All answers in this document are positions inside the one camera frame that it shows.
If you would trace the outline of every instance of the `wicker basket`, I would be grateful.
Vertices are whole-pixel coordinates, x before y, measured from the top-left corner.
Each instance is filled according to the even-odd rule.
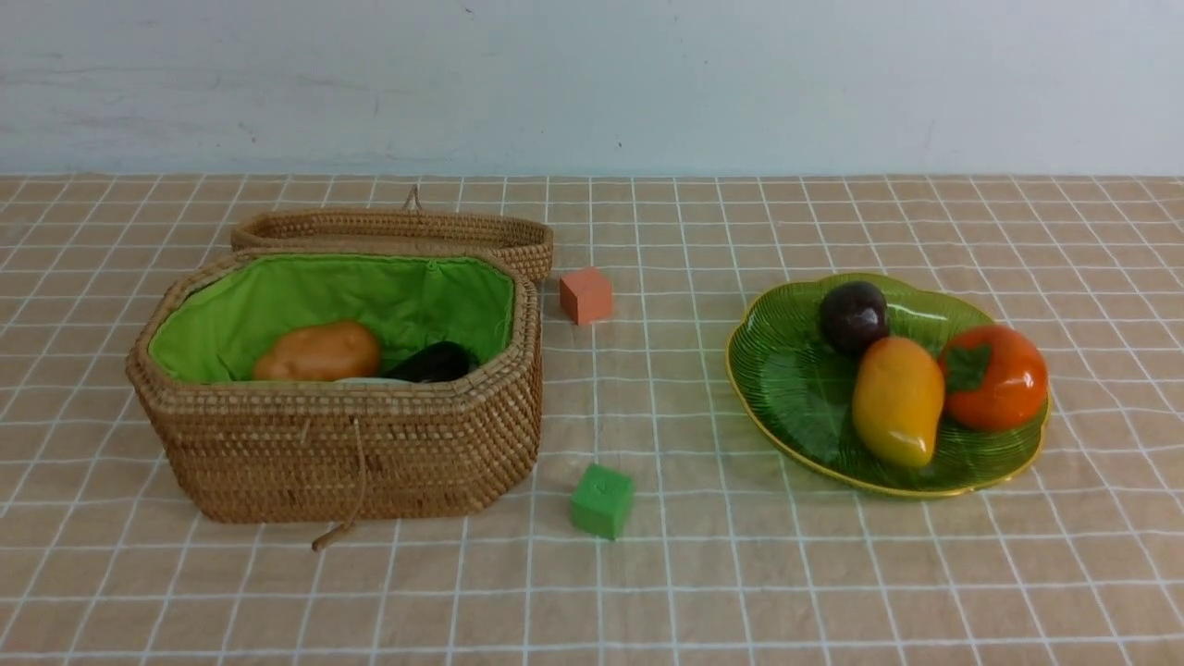
[[[232,229],[230,242],[232,250],[359,243],[482,249],[532,282],[551,275],[554,255],[549,226],[517,217],[425,211],[418,185],[411,187],[401,210],[269,211]]]
[[[219,523],[342,521],[314,543],[328,545],[356,519],[463,515],[525,479],[539,452],[542,357],[534,284],[478,251],[514,281],[506,351],[469,376],[442,384],[186,384],[149,356],[161,324],[191,294],[272,254],[240,250],[169,288],[127,358],[127,374],[180,487]],[[392,254],[307,248],[301,255]]]

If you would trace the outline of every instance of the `green cube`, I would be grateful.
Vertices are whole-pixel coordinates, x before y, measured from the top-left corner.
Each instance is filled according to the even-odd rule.
[[[632,508],[633,480],[607,467],[590,465],[572,495],[572,525],[617,540]]]

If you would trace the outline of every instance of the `basket handle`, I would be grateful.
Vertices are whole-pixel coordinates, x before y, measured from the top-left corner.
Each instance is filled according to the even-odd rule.
[[[411,191],[407,192],[406,200],[403,201],[403,210],[411,210],[411,203],[416,203],[416,212],[423,212],[424,205],[419,203],[419,184],[411,186]]]
[[[300,436],[301,443],[308,437],[308,429],[311,424],[311,418],[304,422],[304,431]],[[362,502],[366,500],[366,453],[362,450],[362,427],[356,417],[354,417],[354,441],[358,443],[358,499],[354,501],[354,507],[349,511],[349,514],[346,515],[346,519],[340,525],[336,525],[313,542],[313,552],[321,552],[329,544],[346,536],[347,532],[354,529],[358,514],[361,513]]]

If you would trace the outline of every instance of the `eggplant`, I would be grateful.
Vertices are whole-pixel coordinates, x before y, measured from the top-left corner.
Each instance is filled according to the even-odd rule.
[[[477,367],[477,359],[461,345],[442,340],[416,352],[382,374],[412,384],[455,382]]]

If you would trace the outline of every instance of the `orange cube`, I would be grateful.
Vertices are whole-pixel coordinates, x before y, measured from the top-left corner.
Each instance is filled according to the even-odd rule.
[[[594,265],[559,278],[559,305],[577,326],[612,314],[612,283]]]

